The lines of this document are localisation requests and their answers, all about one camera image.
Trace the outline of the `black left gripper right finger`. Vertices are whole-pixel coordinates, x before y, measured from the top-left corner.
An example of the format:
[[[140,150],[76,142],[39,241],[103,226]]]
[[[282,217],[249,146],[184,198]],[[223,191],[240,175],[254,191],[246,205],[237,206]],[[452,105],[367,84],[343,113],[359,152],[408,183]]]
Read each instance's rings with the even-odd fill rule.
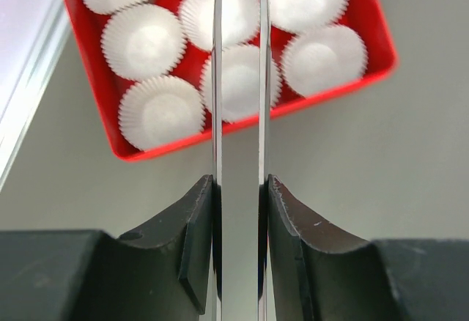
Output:
[[[268,183],[278,320],[466,320],[468,242],[364,240]]]

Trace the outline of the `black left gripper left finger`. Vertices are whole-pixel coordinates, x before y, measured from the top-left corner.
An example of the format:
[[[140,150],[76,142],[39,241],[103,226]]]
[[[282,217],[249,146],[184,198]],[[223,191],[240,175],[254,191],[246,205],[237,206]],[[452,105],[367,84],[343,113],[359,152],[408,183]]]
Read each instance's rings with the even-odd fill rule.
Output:
[[[1,233],[3,320],[197,320],[212,242],[210,175],[134,229]]]

